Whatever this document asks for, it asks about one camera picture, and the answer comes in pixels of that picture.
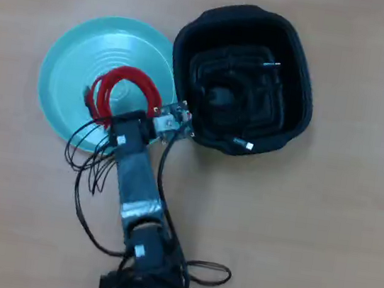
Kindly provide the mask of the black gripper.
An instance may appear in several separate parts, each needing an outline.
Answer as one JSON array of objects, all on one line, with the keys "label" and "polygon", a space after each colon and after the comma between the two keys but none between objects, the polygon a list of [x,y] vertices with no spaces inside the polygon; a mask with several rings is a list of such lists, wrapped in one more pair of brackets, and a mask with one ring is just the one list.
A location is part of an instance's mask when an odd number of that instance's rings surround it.
[{"label": "black gripper", "polygon": [[156,138],[153,123],[141,110],[114,115],[110,120],[108,144],[128,153],[140,152]]}]

